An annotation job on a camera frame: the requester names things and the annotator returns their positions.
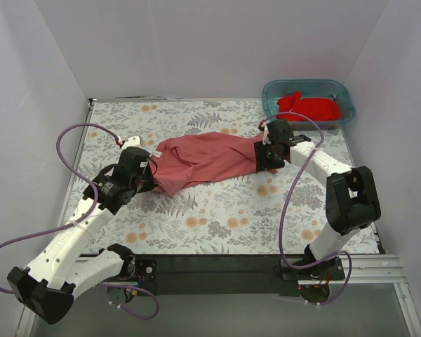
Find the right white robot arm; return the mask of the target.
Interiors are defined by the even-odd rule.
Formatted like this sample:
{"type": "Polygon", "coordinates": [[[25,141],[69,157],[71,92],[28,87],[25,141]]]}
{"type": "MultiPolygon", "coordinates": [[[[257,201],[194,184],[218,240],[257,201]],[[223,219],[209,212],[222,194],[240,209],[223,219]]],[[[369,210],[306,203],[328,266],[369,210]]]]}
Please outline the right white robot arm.
{"type": "Polygon", "coordinates": [[[254,144],[257,171],[281,169],[290,163],[299,168],[299,176],[307,172],[326,189],[326,224],[306,246],[301,260],[293,263],[287,259],[283,236],[278,236],[283,266],[319,279],[329,270],[328,261],[336,259],[354,235],[380,218],[373,173],[366,166],[353,167],[326,154],[320,149],[321,142],[295,135],[285,119],[263,120],[258,128],[262,140],[254,144]]]}

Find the pink t shirt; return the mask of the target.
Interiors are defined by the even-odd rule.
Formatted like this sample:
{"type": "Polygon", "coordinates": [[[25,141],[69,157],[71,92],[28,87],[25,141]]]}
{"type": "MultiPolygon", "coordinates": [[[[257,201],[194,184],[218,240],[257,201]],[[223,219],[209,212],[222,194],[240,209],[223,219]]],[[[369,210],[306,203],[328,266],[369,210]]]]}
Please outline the pink t shirt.
{"type": "Polygon", "coordinates": [[[169,138],[159,143],[160,156],[150,165],[156,171],[155,190],[173,197],[195,185],[255,173],[254,143],[261,140],[261,133],[243,138],[218,132],[169,138]]]}

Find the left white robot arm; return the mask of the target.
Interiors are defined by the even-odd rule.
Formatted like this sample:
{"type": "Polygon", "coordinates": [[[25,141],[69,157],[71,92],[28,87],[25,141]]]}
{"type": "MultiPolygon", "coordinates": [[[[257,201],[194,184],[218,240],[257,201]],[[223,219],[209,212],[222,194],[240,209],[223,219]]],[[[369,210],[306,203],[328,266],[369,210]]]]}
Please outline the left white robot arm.
{"type": "Polygon", "coordinates": [[[135,254],[113,244],[79,268],[77,258],[90,240],[139,193],[155,187],[150,154],[139,147],[124,149],[117,164],[105,167],[87,187],[70,218],[71,227],[56,234],[24,268],[14,267],[8,283],[19,302],[48,324],[59,322],[74,300],[107,279],[139,280],[143,271],[135,254]]]}

